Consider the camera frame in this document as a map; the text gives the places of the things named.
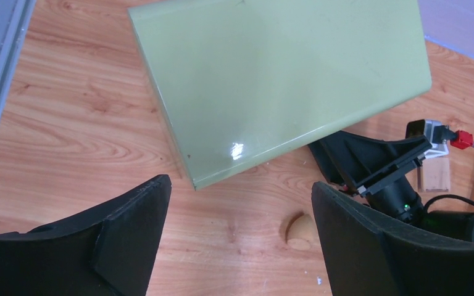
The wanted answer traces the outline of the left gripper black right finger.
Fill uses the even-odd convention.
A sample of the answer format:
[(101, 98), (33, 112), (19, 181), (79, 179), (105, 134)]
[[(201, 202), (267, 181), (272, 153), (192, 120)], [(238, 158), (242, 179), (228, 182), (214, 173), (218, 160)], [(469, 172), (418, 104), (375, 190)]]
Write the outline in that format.
[(311, 201), (333, 295), (474, 295), (474, 213), (434, 211), (420, 229), (323, 182)]

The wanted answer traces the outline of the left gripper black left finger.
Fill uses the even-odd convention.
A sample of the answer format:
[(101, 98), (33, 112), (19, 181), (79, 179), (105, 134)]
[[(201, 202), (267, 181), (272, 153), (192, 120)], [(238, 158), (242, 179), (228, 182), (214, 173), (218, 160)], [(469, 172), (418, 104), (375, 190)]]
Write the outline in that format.
[(0, 295), (145, 295), (171, 190), (157, 175), (67, 218), (0, 234)]

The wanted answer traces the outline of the green metal drawer cabinet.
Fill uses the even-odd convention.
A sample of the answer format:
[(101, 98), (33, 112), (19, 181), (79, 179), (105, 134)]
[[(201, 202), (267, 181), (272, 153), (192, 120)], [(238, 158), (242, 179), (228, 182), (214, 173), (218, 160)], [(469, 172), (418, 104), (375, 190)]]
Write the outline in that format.
[(128, 15), (197, 190), (432, 84), (417, 1), (159, 1)]

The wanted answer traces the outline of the beige makeup sponge centre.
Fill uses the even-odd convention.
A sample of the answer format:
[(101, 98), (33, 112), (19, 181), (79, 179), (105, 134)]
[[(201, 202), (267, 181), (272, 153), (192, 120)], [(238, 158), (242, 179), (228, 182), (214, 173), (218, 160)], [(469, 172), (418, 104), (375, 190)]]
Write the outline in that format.
[(316, 237), (317, 230), (314, 219), (307, 213), (294, 216), (287, 225), (285, 241), (288, 247), (294, 250), (310, 250)]

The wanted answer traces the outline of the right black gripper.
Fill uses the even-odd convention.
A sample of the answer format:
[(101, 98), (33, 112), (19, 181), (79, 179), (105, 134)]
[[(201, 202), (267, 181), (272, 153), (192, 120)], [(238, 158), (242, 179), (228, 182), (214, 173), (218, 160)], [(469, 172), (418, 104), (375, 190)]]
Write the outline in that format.
[(361, 195), (375, 210), (424, 230), (474, 242), (474, 214), (433, 211), (436, 201), (455, 199), (444, 194), (422, 203), (405, 175), (419, 167), (431, 148), (425, 136), (383, 141), (338, 131), (308, 145), (317, 166), (330, 184), (344, 193)]

